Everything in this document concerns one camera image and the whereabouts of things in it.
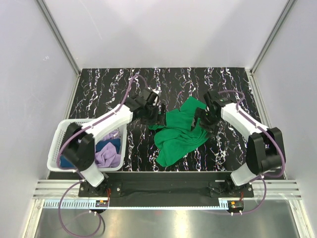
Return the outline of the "left aluminium frame post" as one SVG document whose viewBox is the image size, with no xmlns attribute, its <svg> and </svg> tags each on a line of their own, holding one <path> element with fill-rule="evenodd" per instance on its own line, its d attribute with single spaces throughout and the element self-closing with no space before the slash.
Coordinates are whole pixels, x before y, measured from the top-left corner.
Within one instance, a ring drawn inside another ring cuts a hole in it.
<svg viewBox="0 0 317 238">
<path fill-rule="evenodd" d="M 51 32 L 53 33 L 57 43 L 59 44 L 64 56 L 66 57 L 68 63 L 73 69 L 74 73 L 78 76 L 81 73 L 81 69 L 75 61 L 69 47 L 67 46 L 57 23 L 55 22 L 52 13 L 50 12 L 46 2 L 44 0 L 35 0 L 40 12 L 42 13 L 44 19 L 46 20 Z"/>
</svg>

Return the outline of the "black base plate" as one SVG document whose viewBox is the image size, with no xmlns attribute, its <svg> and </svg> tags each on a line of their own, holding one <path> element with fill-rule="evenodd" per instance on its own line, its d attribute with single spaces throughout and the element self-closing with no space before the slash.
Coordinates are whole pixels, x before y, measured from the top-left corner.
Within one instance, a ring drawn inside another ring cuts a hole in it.
<svg viewBox="0 0 317 238">
<path fill-rule="evenodd" d="M 110 207 L 211 207 L 220 198 L 253 198 L 251 185 L 234 188 L 229 172 L 109 172 L 97 188 L 84 182 L 79 197 L 110 198 Z"/>
</svg>

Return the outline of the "green t shirt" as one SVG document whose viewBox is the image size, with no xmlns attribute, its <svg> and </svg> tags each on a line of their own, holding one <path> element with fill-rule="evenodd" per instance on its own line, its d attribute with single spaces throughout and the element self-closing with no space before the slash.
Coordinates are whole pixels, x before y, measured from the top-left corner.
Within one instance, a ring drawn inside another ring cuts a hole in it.
<svg viewBox="0 0 317 238">
<path fill-rule="evenodd" d="M 162 167 L 174 165 L 188 153 L 196 150 L 208 139 L 205 129 L 197 125 L 191 128 L 195 110 L 204 110 L 206 105 L 189 97 L 179 109 L 166 113 L 166 125 L 150 125 L 148 128 L 156 132 L 155 146 L 159 149 L 156 162 Z"/>
</svg>

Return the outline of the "left orange connector box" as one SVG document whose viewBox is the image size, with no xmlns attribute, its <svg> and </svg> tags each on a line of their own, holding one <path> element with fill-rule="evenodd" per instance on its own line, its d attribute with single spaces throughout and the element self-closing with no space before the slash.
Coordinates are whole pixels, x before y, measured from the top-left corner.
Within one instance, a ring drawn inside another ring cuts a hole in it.
<svg viewBox="0 0 317 238">
<path fill-rule="evenodd" d="M 108 200 L 97 200 L 96 207 L 108 207 L 109 201 Z"/>
</svg>

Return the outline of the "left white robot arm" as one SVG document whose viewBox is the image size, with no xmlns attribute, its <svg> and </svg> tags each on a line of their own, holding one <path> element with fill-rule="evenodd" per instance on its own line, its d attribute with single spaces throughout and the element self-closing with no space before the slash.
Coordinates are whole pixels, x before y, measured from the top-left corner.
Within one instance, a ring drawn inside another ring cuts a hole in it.
<svg viewBox="0 0 317 238">
<path fill-rule="evenodd" d="M 143 89 L 139 95 L 124 96 L 110 112 L 82 125 L 72 122 L 66 129 L 57 158 L 63 155 L 90 185 L 95 196 L 106 193 L 106 177 L 95 162 L 96 143 L 121 126 L 138 120 L 143 125 L 165 125 L 165 104 L 159 105 L 160 90 Z"/>
</svg>

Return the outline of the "right orange connector box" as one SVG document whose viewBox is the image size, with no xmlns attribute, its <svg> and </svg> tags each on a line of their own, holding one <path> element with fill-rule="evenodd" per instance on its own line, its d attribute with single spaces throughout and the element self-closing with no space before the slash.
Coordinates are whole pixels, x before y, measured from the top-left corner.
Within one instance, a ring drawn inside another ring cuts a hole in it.
<svg viewBox="0 0 317 238">
<path fill-rule="evenodd" d="M 244 209 L 244 201 L 242 201 L 242 200 L 239 200 L 239 201 L 230 201 L 230 202 L 229 202 L 229 208 L 230 208 L 230 209 L 243 210 L 243 209 Z"/>
</svg>

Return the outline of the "white plastic laundry basket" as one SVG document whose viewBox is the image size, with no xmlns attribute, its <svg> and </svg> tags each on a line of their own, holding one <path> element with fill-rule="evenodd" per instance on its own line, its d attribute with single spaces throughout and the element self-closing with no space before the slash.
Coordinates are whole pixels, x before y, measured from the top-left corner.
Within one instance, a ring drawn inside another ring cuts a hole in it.
<svg viewBox="0 0 317 238">
<path fill-rule="evenodd" d="M 92 120 L 93 119 L 65 119 L 58 124 L 57 129 L 56 129 L 55 134 L 54 134 L 54 137 L 53 137 L 53 140 L 52 140 L 52 143 L 51 143 L 49 154 L 48 154 L 47 168 L 50 171 L 62 172 L 62 173 L 66 173 L 66 172 L 73 173 L 74 172 L 75 168 L 71 167 L 71 168 L 66 168 L 66 169 L 62 168 L 61 169 L 57 166 L 57 163 L 56 163 L 60 147 L 63 145 L 63 139 L 64 139 L 65 132 L 66 132 L 68 126 L 73 122 L 78 124 L 79 126 L 81 126 L 82 124 L 89 123 Z M 117 129 L 115 129 L 115 131 L 118 132 L 119 139 L 121 142 L 121 146 L 120 146 L 120 150 L 119 150 L 119 153 L 121 155 L 120 163 L 117 167 L 114 167 L 114 168 L 99 168 L 99 170 L 103 173 L 118 171 L 123 166 L 124 157 L 125 157 L 125 150 L 126 150 L 126 141 L 127 141 L 126 125 L 121 125 Z"/>
</svg>

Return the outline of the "right aluminium frame post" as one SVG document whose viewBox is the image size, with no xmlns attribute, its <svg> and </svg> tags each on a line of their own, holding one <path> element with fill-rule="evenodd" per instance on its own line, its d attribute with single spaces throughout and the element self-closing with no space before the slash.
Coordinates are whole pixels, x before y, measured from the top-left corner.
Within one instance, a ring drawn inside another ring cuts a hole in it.
<svg viewBox="0 0 317 238">
<path fill-rule="evenodd" d="M 270 34 L 268 35 L 259 55 L 257 56 L 255 62 L 253 63 L 252 67 L 250 68 L 251 75 L 254 75 L 257 69 L 259 68 L 261 62 L 263 61 L 264 57 L 266 56 L 270 46 L 274 42 L 275 38 L 277 37 L 279 31 L 281 30 L 283 24 L 285 23 L 286 19 L 288 18 L 290 12 L 292 11 L 294 5 L 297 3 L 297 0 L 288 0 L 283 7 L 279 17 L 277 18 Z"/>
</svg>

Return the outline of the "orange connector box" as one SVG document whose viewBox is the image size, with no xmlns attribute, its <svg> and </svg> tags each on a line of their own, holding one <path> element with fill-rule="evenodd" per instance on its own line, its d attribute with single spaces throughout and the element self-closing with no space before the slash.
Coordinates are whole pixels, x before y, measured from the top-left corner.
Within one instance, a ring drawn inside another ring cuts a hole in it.
<svg viewBox="0 0 317 238">
<path fill-rule="evenodd" d="M 108 207 L 109 201 L 108 200 L 97 200 L 96 207 Z"/>
<path fill-rule="evenodd" d="M 230 201 L 230 202 L 229 202 L 229 208 L 230 208 L 230 209 L 243 210 L 243 209 L 244 209 L 244 201 L 242 201 L 242 200 L 239 200 L 239 201 Z"/>
</svg>

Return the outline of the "aluminium front rail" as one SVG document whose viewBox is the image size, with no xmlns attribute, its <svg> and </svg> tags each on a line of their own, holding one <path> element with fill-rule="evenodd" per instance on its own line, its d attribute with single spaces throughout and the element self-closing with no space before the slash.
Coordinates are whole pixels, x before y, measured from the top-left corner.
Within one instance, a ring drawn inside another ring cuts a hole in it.
<svg viewBox="0 0 317 238">
<path fill-rule="evenodd" d="M 39 180 L 33 199 L 58 199 L 76 180 Z M 254 198 L 261 199 L 266 191 L 266 199 L 268 200 L 300 200 L 302 199 L 298 185 L 294 180 L 266 180 L 254 181 L 251 187 L 247 189 Z"/>
</svg>

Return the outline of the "aluminium frame post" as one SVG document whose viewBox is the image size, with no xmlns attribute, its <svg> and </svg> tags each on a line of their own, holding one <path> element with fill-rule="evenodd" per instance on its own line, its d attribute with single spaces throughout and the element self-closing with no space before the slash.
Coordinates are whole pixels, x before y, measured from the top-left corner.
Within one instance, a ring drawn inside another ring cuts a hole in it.
<svg viewBox="0 0 317 238">
<path fill-rule="evenodd" d="M 66 57 L 68 63 L 73 69 L 74 73 L 78 76 L 81 73 L 81 69 L 75 61 L 69 47 L 67 46 L 57 23 L 55 22 L 52 13 L 50 12 L 46 2 L 44 0 L 35 0 L 40 12 L 42 13 L 44 19 L 46 20 L 51 32 L 53 33 L 57 43 L 59 44 L 64 56 Z"/>
<path fill-rule="evenodd" d="M 259 68 L 261 62 L 263 61 L 264 57 L 266 56 L 270 46 L 274 42 L 275 38 L 277 37 L 279 31 L 281 30 L 283 24 L 285 23 L 286 19 L 288 18 L 290 12 L 292 11 L 294 5 L 297 3 L 297 0 L 288 0 L 283 7 L 279 17 L 277 18 L 270 34 L 268 35 L 259 55 L 257 56 L 255 62 L 253 63 L 252 67 L 250 68 L 251 75 L 254 75 L 257 69 Z"/>
</svg>

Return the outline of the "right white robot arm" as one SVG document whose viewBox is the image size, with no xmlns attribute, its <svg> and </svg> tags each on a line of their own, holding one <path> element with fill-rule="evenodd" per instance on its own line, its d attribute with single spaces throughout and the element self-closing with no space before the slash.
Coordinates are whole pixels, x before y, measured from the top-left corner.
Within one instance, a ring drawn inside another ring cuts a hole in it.
<svg viewBox="0 0 317 238">
<path fill-rule="evenodd" d="M 204 95 L 206 108 L 196 108 L 191 128 L 200 126 L 213 137 L 221 121 L 231 124 L 247 140 L 246 161 L 234 170 L 218 187 L 210 191 L 237 196 L 246 185 L 265 176 L 278 178 L 285 170 L 286 158 L 283 136 L 277 127 L 269 128 L 247 114 L 240 100 L 224 96 L 229 91 L 208 91 Z"/>
</svg>

